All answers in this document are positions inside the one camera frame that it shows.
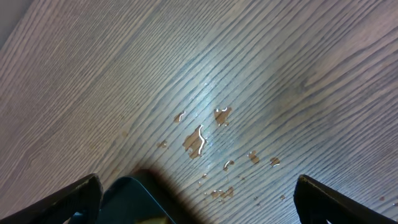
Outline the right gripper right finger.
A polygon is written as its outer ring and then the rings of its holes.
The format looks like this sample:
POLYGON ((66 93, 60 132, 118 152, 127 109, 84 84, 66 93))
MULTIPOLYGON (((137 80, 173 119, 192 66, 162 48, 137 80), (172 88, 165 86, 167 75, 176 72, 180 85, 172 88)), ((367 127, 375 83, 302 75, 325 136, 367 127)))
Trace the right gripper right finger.
POLYGON ((294 204, 302 224, 396 223, 307 175, 297 179, 294 204))

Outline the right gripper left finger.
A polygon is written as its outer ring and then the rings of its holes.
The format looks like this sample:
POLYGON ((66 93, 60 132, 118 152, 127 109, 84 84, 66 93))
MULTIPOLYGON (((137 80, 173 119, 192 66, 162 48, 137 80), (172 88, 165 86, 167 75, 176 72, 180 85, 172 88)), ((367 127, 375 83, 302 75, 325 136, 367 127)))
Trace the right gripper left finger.
POLYGON ((1 223, 95 223, 103 188, 96 174, 62 188, 42 200, 1 219, 1 223))

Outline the yellow green sponge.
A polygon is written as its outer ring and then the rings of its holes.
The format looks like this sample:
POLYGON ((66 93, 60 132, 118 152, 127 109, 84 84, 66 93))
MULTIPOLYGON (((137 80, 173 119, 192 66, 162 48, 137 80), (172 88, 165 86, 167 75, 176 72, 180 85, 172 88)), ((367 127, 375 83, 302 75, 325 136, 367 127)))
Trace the yellow green sponge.
POLYGON ((169 217, 163 216, 138 220, 135 224, 174 224, 174 222, 169 217))

